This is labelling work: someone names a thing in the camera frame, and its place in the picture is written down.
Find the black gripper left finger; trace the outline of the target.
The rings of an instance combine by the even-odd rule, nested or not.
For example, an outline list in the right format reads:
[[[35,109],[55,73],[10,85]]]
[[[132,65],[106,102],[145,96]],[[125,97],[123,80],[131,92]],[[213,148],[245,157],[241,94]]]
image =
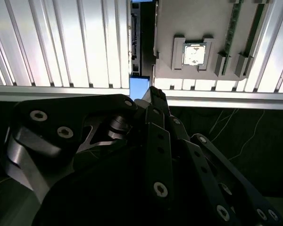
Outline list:
[[[150,87],[142,99],[123,94],[27,100],[16,104],[7,133],[6,173],[42,202],[61,179],[74,173],[74,158],[101,158],[137,149],[146,191],[173,199],[170,116],[166,95]]]

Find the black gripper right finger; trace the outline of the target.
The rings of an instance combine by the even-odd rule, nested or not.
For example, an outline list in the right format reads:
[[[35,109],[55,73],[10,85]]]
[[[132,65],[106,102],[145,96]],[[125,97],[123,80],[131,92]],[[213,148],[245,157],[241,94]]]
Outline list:
[[[197,226],[283,226],[283,217],[229,160],[201,134],[188,136],[169,111],[165,93],[155,90],[179,161],[182,205]]]

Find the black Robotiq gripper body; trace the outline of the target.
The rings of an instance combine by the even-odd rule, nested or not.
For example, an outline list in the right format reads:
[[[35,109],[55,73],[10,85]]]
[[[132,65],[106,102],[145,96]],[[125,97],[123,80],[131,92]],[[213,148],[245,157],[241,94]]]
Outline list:
[[[216,226],[216,200],[206,194],[187,145],[145,126],[129,146],[57,182],[35,226]]]

